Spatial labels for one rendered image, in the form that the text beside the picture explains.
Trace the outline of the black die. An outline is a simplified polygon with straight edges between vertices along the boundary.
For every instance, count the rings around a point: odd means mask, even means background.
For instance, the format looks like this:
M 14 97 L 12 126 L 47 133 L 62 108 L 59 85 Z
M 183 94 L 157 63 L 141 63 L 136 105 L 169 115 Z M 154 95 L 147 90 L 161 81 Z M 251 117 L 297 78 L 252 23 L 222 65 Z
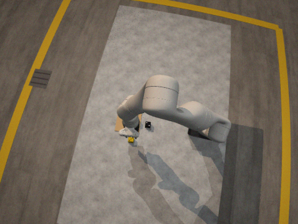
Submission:
M 146 121 L 145 128 L 150 128 L 150 126 L 151 126 L 151 122 Z

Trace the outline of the tan mat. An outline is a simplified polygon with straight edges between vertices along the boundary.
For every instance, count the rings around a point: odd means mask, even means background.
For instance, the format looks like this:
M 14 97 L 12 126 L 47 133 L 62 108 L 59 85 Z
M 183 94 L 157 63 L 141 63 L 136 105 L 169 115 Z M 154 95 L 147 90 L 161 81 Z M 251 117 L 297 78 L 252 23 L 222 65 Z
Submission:
M 141 115 L 142 114 L 139 114 L 139 130 L 140 130 L 140 123 L 141 123 Z M 116 127 L 115 127 L 115 131 L 119 131 L 121 129 L 123 129 L 124 126 L 122 124 L 122 119 L 117 115 L 117 121 L 116 121 Z

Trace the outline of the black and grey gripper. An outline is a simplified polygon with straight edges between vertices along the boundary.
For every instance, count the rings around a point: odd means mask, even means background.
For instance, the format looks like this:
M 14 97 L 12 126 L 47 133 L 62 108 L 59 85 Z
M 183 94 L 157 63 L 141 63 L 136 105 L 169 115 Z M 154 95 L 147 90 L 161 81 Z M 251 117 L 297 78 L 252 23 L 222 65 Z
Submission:
M 119 130 L 119 135 L 120 136 L 125 136 L 127 137 L 134 137 L 135 139 L 137 139 L 137 137 L 139 137 L 139 118 L 137 123 L 135 123 L 134 125 L 127 125 L 124 123 L 124 121 L 122 120 L 122 124 L 124 126 L 123 129 Z

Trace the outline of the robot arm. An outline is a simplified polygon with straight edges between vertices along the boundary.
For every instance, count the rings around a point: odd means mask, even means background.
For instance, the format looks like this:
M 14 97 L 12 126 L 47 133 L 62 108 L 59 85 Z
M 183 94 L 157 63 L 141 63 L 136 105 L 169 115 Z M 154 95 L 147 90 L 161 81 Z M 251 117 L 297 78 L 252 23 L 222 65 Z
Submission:
M 134 125 L 139 114 L 147 113 L 199 131 L 214 142 L 226 141 L 231 128 L 231 122 L 227 118 L 196 101 L 186 102 L 177 108 L 179 84 L 176 79 L 155 75 L 146 83 L 135 96 L 129 95 L 119 105 L 117 114 L 125 124 Z

